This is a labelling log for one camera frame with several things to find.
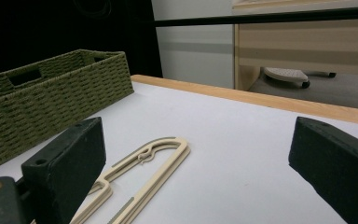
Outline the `beige plastic clothes hanger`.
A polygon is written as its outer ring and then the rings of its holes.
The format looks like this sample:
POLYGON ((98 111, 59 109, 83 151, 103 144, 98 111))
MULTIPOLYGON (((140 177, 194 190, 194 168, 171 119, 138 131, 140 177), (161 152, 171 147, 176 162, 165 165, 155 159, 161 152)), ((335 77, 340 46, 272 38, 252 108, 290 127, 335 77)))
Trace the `beige plastic clothes hanger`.
POLYGON ((159 151, 165 149, 172 149, 172 155, 108 222, 108 224, 131 224, 189 155, 190 148, 184 138, 163 137, 150 141, 102 172, 89 191, 89 194, 95 194, 94 198, 77 210, 70 224, 84 224, 113 195, 111 183, 114 180, 136 165, 152 161, 159 151))

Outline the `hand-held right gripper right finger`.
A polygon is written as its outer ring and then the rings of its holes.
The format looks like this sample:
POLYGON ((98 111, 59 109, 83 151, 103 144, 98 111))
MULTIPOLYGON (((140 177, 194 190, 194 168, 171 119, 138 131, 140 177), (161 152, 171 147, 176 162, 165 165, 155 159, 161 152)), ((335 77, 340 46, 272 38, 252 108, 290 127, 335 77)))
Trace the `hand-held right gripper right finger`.
POLYGON ((358 224, 358 138, 299 117, 288 161, 348 224, 358 224))

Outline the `white wheeled chair base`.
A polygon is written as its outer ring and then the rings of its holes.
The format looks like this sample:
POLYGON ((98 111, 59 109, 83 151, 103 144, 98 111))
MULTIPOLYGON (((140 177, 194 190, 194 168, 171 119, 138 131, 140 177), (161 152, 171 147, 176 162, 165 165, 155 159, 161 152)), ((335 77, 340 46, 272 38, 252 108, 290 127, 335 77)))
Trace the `white wheeled chair base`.
POLYGON ((263 72, 267 79, 276 79, 284 82, 301 83, 301 88, 306 89, 310 86, 309 75, 321 75, 322 77, 333 78, 337 74, 334 72, 303 71, 296 69, 265 67, 263 72))

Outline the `black metal bar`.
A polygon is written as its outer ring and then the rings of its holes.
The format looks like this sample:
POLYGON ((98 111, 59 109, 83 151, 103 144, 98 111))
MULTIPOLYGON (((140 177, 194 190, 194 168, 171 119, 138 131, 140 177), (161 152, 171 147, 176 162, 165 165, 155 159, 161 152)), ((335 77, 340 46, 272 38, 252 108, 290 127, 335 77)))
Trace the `black metal bar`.
POLYGON ((153 27, 358 20, 358 7, 150 21, 153 27))

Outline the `light wooden cabinet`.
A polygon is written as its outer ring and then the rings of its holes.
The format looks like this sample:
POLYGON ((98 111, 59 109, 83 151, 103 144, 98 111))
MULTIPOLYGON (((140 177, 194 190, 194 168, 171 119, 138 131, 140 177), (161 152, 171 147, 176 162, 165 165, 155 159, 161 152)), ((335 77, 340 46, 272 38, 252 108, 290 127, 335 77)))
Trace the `light wooden cabinet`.
POLYGON ((358 20, 234 26, 234 88, 247 91, 262 67, 358 75, 358 20))

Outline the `green woven basket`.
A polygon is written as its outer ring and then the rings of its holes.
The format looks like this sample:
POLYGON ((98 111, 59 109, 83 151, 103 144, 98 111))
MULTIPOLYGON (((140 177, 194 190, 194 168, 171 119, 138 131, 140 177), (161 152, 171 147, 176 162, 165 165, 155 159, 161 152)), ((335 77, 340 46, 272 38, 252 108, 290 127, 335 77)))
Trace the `green woven basket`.
POLYGON ((0 73, 0 165, 132 93, 123 51, 78 49, 0 73))

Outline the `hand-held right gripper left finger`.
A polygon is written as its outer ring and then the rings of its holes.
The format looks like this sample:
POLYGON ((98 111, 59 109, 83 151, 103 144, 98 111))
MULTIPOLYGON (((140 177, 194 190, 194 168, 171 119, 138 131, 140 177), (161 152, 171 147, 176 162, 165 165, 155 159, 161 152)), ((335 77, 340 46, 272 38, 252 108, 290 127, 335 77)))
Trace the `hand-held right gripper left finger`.
POLYGON ((37 224, 69 224, 106 161, 97 117, 68 128, 21 165, 37 224))

